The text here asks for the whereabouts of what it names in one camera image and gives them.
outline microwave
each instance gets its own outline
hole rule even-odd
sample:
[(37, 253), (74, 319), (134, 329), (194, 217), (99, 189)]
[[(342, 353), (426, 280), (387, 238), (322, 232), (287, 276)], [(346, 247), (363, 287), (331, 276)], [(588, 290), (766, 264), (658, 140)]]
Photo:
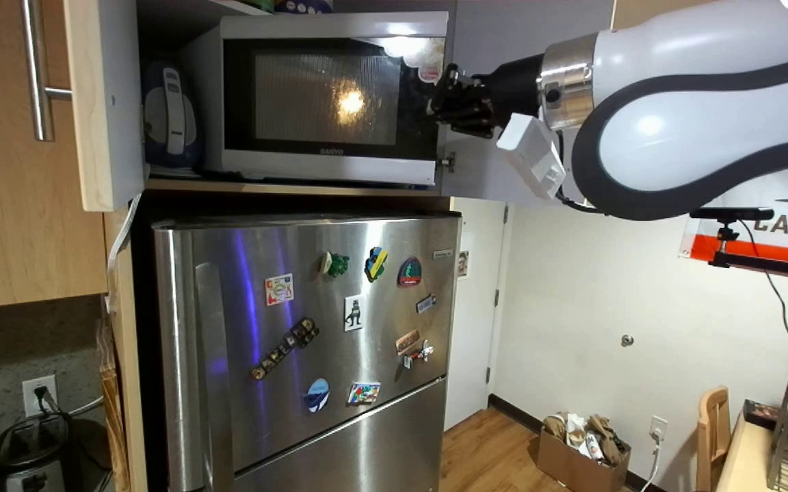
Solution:
[(204, 168), (435, 185), (446, 10), (231, 17), (181, 52)]

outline wooden cabinet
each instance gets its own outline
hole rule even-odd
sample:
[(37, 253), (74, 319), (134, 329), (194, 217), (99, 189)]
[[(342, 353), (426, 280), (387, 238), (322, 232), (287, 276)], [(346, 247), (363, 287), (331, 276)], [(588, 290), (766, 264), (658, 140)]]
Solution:
[[(67, 88), (62, 0), (37, 0), (44, 71)], [(0, 306), (105, 293), (103, 222), (81, 211), (70, 101), (36, 141), (19, 0), (0, 0)]]

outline metal handle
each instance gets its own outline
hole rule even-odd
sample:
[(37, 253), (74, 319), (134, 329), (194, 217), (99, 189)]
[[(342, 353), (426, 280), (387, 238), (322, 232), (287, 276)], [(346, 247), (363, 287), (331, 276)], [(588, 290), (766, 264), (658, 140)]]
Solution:
[(21, 27), (27, 37), (33, 130), (37, 141), (51, 141), (48, 96), (70, 97), (67, 88), (45, 88), (37, 0), (21, 0)]

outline wooden floor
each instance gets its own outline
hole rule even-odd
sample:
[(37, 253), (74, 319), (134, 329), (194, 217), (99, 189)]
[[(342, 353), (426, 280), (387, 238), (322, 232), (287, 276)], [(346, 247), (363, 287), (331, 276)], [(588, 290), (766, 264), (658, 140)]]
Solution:
[(498, 410), (457, 424), (442, 436), (439, 492), (566, 492), (534, 463), (529, 436)]

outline electrical outlet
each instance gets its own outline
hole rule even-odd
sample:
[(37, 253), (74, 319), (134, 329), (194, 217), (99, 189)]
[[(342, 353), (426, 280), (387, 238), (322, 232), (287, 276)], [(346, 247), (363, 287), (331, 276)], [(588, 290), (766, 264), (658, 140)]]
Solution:
[(23, 416), (40, 416), (36, 388), (45, 388), (51, 402), (58, 402), (58, 376), (55, 375), (23, 379), (21, 381), (21, 411)]
[(668, 421), (658, 417), (658, 416), (654, 416), (654, 417), (647, 421), (647, 436), (651, 436), (654, 442), (662, 442), (662, 440), (665, 440), (665, 432), (668, 432)]

